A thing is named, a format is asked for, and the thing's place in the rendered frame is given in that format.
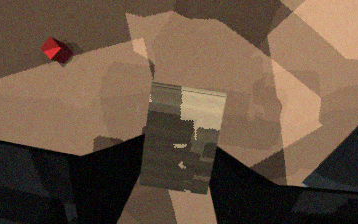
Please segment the red triangular block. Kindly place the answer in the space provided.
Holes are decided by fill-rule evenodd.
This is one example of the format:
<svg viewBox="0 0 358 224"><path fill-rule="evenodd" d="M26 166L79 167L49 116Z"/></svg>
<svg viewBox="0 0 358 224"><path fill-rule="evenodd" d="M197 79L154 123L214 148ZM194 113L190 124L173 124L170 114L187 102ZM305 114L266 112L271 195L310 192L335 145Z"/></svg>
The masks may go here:
<svg viewBox="0 0 358 224"><path fill-rule="evenodd" d="M65 64L73 55L73 52L67 48L67 45L50 37L41 47L50 60Z"/></svg>

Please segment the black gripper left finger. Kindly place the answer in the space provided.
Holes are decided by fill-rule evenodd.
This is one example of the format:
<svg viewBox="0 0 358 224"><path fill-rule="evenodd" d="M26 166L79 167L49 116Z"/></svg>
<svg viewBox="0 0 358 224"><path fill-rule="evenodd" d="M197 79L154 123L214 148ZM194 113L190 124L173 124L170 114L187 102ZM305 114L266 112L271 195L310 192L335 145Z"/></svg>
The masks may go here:
<svg viewBox="0 0 358 224"><path fill-rule="evenodd" d="M0 186L61 200L68 224L117 224L141 174L144 137L82 156L0 141Z"/></svg>

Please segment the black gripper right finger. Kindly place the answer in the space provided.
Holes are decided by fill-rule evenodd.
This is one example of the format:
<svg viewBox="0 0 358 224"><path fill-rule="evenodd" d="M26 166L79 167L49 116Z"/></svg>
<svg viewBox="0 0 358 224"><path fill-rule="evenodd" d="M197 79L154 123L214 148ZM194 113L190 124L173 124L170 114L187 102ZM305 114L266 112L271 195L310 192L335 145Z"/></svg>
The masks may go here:
<svg viewBox="0 0 358 224"><path fill-rule="evenodd" d="M278 185L218 146L209 189L217 224L295 224L304 216L358 220L358 191Z"/></svg>

